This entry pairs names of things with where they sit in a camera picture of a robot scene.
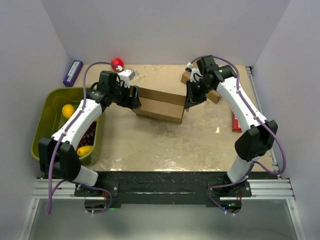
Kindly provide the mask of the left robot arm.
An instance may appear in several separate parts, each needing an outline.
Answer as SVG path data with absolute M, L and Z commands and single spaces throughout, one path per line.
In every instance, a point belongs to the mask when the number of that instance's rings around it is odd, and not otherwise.
M 103 70 L 99 80 L 85 91 L 83 100 L 71 118 L 51 137 L 38 143 L 40 170 L 50 177 L 86 185 L 86 191 L 99 196 L 104 184 L 98 173 L 81 164 L 78 144 L 90 125 L 112 103 L 131 110 L 141 107 L 139 87 L 131 85 L 132 69 L 119 73 Z

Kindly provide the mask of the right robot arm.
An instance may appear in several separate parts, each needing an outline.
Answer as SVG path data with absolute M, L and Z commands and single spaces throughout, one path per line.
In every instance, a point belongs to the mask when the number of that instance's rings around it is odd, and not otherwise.
M 190 79 L 186 82 L 186 109 L 206 101 L 206 95 L 216 91 L 229 105 L 242 129 L 235 141 L 236 158 L 227 171 L 228 181 L 223 183 L 223 192 L 235 196 L 253 165 L 259 162 L 273 146 L 278 125 L 267 118 L 252 103 L 240 84 L 240 72 L 230 61 L 219 66 L 217 57 L 206 55 L 189 62 L 186 71 Z

